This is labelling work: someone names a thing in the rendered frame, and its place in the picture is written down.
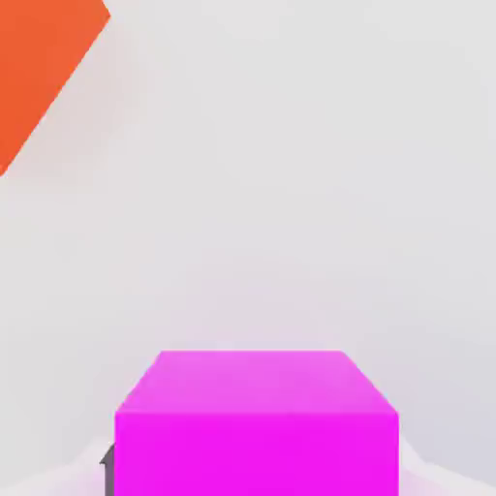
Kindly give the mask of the large orange box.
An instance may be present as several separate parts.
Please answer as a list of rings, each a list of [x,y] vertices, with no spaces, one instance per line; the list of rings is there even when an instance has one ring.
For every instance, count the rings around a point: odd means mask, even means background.
[[[109,19],[104,0],[0,0],[0,176]]]

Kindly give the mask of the small magenta cube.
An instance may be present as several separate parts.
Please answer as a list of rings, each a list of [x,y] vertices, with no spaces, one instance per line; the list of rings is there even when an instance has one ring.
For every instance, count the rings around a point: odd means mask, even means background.
[[[339,351],[163,351],[103,463],[105,496],[399,496],[399,416]]]

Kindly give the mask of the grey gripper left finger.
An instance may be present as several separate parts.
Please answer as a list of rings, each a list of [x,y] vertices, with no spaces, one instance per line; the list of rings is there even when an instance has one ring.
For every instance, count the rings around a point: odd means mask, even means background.
[[[105,496],[105,467],[101,464],[110,441],[91,443],[70,463],[36,476],[22,496]]]

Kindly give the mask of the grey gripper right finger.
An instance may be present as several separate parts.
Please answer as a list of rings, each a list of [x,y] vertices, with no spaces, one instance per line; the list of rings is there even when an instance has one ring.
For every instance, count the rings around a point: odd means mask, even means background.
[[[399,496],[496,496],[496,487],[425,462],[400,435]]]

